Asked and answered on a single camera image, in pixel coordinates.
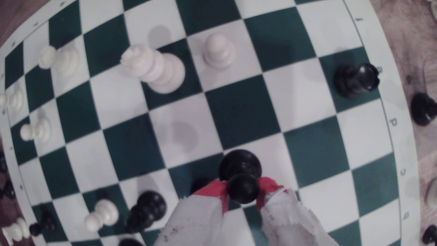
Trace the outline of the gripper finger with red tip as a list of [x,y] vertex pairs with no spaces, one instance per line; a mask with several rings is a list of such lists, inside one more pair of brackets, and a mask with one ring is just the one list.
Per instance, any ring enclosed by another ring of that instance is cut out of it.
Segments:
[[228,211],[227,182],[214,180],[179,201],[155,246],[215,246]]
[[316,215],[298,200],[293,189],[269,177],[259,178],[257,210],[270,246],[337,246]]

